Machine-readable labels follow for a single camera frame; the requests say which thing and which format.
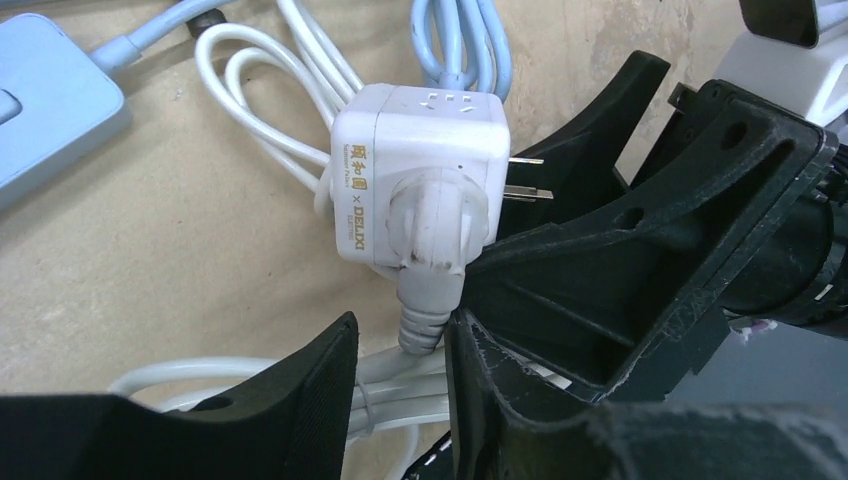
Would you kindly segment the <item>white angled plug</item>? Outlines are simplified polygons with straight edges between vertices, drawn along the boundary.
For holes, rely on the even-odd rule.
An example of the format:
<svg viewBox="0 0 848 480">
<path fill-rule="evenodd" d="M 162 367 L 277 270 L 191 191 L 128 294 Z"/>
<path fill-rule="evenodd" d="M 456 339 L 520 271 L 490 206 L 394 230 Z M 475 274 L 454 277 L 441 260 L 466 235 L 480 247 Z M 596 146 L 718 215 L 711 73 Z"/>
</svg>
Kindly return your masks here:
<svg viewBox="0 0 848 480">
<path fill-rule="evenodd" d="M 399 257 L 398 342 L 407 353 L 425 356 L 459 306 L 466 266 L 486 244 L 488 196 L 458 171 L 421 169 L 393 190 L 386 228 Z"/>
</svg>

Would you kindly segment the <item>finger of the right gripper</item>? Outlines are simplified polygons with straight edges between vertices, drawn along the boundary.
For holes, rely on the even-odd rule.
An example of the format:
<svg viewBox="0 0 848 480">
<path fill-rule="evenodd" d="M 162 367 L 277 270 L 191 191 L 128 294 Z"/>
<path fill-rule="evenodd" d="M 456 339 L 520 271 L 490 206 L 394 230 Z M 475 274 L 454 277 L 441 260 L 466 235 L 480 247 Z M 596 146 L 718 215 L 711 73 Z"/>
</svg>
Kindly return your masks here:
<svg viewBox="0 0 848 480">
<path fill-rule="evenodd" d="M 541 165 L 511 164 L 507 183 L 553 193 L 551 200 L 504 202 L 497 238 L 564 223 L 624 191 L 615 163 L 634 133 L 670 64 L 647 52 L 630 54 L 598 96 L 571 121 L 517 154 Z"/>
</svg>

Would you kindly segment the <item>white cube socket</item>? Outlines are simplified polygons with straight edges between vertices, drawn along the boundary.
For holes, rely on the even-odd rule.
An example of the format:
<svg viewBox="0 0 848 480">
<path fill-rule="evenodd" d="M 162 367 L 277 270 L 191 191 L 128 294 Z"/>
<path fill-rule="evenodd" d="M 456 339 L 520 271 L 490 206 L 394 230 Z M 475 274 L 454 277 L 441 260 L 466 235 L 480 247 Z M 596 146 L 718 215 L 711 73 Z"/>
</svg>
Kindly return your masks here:
<svg viewBox="0 0 848 480">
<path fill-rule="evenodd" d="M 417 240 L 456 246 L 464 266 L 492 243 L 502 203 L 548 201 L 548 188 L 511 185 L 511 136 L 493 94 L 365 86 L 331 129 L 330 182 L 339 255 L 401 267 Z"/>
</svg>

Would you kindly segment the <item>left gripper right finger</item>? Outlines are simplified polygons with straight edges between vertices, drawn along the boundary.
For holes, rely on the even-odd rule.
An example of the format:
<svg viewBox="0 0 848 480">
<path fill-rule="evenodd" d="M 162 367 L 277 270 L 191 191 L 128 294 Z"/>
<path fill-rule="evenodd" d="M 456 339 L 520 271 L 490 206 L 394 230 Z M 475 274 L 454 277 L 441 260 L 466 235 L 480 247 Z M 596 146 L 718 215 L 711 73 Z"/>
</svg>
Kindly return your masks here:
<svg viewBox="0 0 848 480">
<path fill-rule="evenodd" d="M 459 479 L 843 479 L 847 426 L 800 405 L 590 405 L 470 313 L 445 331 Z"/>
</svg>

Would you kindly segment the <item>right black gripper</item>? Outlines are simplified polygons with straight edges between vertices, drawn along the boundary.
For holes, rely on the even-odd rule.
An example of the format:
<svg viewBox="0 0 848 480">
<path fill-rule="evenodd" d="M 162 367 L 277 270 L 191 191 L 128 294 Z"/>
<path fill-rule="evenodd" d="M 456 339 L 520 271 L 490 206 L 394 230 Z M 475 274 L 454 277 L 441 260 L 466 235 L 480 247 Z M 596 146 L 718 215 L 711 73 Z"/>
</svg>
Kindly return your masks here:
<svg viewBox="0 0 848 480">
<path fill-rule="evenodd" d="M 847 338 L 847 119 L 827 130 L 720 80 L 671 104 L 622 194 L 469 272 L 460 312 L 586 402 L 630 376 L 630 398 L 669 392 L 731 328 Z"/>
</svg>

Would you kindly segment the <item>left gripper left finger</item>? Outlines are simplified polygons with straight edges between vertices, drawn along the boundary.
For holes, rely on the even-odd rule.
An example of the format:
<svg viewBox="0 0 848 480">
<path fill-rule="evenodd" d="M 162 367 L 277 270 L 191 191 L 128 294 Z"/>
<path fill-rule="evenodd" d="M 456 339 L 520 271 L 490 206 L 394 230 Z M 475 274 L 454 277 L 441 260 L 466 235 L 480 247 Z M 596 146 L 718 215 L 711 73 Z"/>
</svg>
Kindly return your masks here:
<svg viewBox="0 0 848 480">
<path fill-rule="evenodd" d="M 111 394 L 1 400 L 5 479 L 337 479 L 358 323 L 345 313 L 309 344 L 187 412 Z"/>
</svg>

